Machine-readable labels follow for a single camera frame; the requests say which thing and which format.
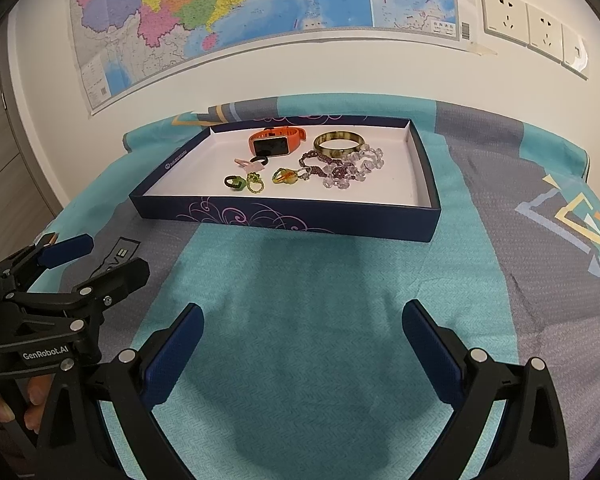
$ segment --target electrical socket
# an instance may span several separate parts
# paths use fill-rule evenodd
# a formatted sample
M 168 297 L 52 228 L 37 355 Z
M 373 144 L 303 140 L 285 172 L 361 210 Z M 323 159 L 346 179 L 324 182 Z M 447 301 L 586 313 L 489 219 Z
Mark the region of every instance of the electrical socket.
M 520 0 L 482 0 L 484 31 L 515 41 L 529 43 L 529 26 L 525 3 Z
M 589 77 L 587 43 L 581 35 L 565 24 L 562 24 L 562 49 L 564 50 L 562 65 L 587 79 Z
M 529 18 L 529 48 L 562 62 L 562 23 L 533 5 L 526 4 L 526 12 Z

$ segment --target dark blue box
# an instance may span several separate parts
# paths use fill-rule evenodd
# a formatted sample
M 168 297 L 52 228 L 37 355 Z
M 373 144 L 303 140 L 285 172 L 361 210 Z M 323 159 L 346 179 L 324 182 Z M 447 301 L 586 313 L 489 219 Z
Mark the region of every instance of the dark blue box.
M 233 159 L 251 156 L 248 135 L 284 124 L 305 128 L 307 141 L 291 155 L 270 158 L 262 171 L 265 191 L 251 194 L 224 187 L 222 175 L 242 173 Z M 364 131 L 373 148 L 385 146 L 384 167 L 344 190 L 324 189 L 317 175 L 291 186 L 271 182 L 275 169 L 297 169 L 302 152 L 313 149 L 315 136 L 334 129 Z M 208 192 L 187 193 L 193 189 Z M 129 197 L 143 218 L 416 242 L 429 242 L 440 218 L 438 190 L 416 127 L 409 120 L 381 117 L 289 117 L 210 126 L 175 150 Z

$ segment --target fingernail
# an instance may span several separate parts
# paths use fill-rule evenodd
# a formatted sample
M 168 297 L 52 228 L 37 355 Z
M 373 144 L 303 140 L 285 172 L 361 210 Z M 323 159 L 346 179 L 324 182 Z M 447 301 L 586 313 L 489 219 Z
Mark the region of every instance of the fingernail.
M 11 408 L 3 402 L 0 402 L 0 422 L 11 422 L 16 416 L 13 415 Z
M 29 392 L 29 400 L 34 406 L 39 406 L 45 402 L 45 393 L 40 388 L 34 386 Z

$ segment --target watch screen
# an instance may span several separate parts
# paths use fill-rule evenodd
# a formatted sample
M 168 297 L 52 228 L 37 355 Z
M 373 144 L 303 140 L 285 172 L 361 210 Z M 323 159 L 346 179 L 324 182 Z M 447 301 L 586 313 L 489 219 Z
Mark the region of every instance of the watch screen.
M 256 155 L 277 156 L 288 155 L 289 145 L 286 136 L 276 136 L 269 139 L 256 139 L 253 141 L 253 149 Z

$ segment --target orange watch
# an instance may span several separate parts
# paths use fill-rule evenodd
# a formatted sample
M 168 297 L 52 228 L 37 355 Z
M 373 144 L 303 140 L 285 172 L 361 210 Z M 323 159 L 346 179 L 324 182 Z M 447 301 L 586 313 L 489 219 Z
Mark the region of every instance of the orange watch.
M 306 132 L 295 126 L 265 128 L 249 137 L 249 148 L 256 156 L 288 155 L 306 140 Z

